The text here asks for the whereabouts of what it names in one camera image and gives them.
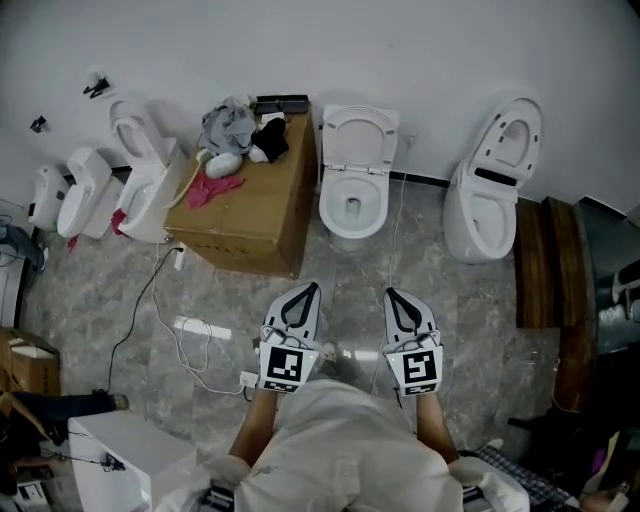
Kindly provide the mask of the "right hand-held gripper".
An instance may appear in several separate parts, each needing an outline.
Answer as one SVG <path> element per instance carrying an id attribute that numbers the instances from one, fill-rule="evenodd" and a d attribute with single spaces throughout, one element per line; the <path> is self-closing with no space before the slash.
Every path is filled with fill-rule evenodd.
<path id="1" fill-rule="evenodd" d="M 394 287 L 384 292 L 386 343 L 383 354 L 401 397 L 436 392 L 443 376 L 443 345 L 432 309 Z"/>

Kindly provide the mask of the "person's left forearm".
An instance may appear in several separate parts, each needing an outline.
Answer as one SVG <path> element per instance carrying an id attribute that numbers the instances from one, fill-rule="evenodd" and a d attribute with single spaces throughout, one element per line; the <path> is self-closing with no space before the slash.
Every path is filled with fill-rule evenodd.
<path id="1" fill-rule="evenodd" d="M 279 397 L 277 391 L 257 389 L 232 443 L 229 454 L 249 467 L 257 462 L 273 436 Z"/>

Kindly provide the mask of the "white toilet with square tank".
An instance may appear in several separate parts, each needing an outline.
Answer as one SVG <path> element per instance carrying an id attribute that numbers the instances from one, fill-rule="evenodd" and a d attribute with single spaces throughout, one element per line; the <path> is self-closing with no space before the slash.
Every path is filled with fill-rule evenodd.
<path id="1" fill-rule="evenodd" d="M 319 213 L 331 243 L 343 251 L 357 251 L 383 227 L 389 202 L 390 173 L 370 174 L 325 167 Z"/>

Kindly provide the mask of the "white toilet with closed lid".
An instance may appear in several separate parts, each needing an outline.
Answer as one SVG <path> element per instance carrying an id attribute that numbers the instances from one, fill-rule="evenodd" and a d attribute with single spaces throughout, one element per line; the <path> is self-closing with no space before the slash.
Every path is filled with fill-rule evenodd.
<path id="1" fill-rule="evenodd" d="M 80 147 L 67 161 L 75 183 L 69 188 L 57 220 L 65 239 L 84 235 L 99 240 L 110 228 L 124 184 L 94 149 Z"/>

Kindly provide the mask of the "person's grey trousers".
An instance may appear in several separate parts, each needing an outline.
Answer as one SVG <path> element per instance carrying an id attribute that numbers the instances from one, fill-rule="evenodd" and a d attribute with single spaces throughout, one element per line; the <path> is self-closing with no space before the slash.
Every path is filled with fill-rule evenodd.
<path id="1" fill-rule="evenodd" d="M 363 389 L 366 384 L 366 374 L 354 353 L 341 349 L 339 351 L 340 359 L 335 364 L 324 362 L 321 356 L 319 365 L 312 371 L 310 380 L 334 380 Z"/>

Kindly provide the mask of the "large cardboard box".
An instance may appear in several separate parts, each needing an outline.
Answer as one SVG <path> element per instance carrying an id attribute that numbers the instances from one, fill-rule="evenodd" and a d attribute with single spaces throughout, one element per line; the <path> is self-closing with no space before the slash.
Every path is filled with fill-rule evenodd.
<path id="1" fill-rule="evenodd" d="M 241 186 L 197 209 L 182 199 L 165 230 L 217 268 L 297 278 L 318 174 L 312 114 L 291 115 L 286 139 L 289 151 L 274 163 L 243 163 Z"/>

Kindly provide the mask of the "brown wooden boards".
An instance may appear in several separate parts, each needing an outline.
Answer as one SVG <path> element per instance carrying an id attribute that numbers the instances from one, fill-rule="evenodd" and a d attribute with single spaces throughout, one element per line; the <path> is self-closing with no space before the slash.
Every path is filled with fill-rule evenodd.
<path id="1" fill-rule="evenodd" d="M 514 242 L 516 325 L 566 328 L 587 321 L 588 283 L 576 209 L 521 199 Z"/>

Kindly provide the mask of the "pink cloth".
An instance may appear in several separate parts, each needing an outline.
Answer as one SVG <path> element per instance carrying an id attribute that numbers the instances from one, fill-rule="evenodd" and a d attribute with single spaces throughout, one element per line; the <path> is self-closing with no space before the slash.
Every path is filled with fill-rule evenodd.
<path id="1" fill-rule="evenodd" d="M 190 209 L 201 208 L 214 197 L 241 187 L 244 182 L 244 178 L 234 175 L 211 179 L 205 173 L 198 172 L 186 194 L 187 206 Z"/>

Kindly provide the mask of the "white cloth bundle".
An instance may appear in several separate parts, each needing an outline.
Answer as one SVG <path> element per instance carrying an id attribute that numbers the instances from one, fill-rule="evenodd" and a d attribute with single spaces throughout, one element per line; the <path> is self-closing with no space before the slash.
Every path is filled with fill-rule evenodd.
<path id="1" fill-rule="evenodd" d="M 235 174 L 243 163 L 243 156 L 222 153 L 210 158 L 205 164 L 205 174 L 210 179 L 222 179 Z"/>

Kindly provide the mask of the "brown wooden plank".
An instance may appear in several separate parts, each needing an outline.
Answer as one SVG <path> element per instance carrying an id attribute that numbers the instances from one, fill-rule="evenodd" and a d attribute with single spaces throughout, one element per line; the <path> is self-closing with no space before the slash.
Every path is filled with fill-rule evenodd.
<path id="1" fill-rule="evenodd" d="M 572 413 L 585 410 L 593 384 L 596 345 L 592 320 L 560 329 L 553 400 L 561 410 Z"/>

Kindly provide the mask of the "black garment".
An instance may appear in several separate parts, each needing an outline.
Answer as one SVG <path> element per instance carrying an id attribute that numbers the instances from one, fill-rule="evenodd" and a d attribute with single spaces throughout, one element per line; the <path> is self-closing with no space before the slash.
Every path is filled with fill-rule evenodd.
<path id="1" fill-rule="evenodd" d="M 252 146 L 249 150 L 249 159 L 253 163 L 274 163 L 288 150 L 285 133 L 287 123 L 282 118 L 269 120 L 262 129 L 251 135 Z"/>

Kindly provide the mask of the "checkered cloth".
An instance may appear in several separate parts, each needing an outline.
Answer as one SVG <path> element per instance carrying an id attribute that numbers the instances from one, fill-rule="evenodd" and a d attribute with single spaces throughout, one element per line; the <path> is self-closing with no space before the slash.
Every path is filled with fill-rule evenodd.
<path id="1" fill-rule="evenodd" d="M 551 481 L 512 462 L 493 446 L 484 445 L 466 455 L 479 458 L 522 485 L 530 499 L 531 512 L 569 512 L 579 507 L 578 500 Z"/>

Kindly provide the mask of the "grey clothing pile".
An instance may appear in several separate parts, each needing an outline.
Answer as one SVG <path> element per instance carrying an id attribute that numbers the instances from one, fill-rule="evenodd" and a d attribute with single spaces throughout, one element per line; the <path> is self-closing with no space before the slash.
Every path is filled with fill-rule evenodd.
<path id="1" fill-rule="evenodd" d="M 253 103 L 248 95 L 233 95 L 219 102 L 202 118 L 199 147 L 214 156 L 246 155 L 252 145 L 252 134 L 257 130 Z"/>

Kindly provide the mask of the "black metal tray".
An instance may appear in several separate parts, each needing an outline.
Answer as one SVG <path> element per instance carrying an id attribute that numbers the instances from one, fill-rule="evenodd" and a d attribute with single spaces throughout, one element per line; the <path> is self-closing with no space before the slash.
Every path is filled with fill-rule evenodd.
<path id="1" fill-rule="evenodd" d="M 309 110 L 310 100 L 306 94 L 257 96 L 253 111 L 257 115 L 284 113 L 304 114 Z"/>

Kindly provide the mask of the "small cardboard box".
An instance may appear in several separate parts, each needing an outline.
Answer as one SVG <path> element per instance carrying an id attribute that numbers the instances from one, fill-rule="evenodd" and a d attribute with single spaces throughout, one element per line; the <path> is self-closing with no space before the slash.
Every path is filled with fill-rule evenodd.
<path id="1" fill-rule="evenodd" d="M 0 327 L 0 392 L 10 391 L 59 396 L 59 353 L 39 336 Z"/>

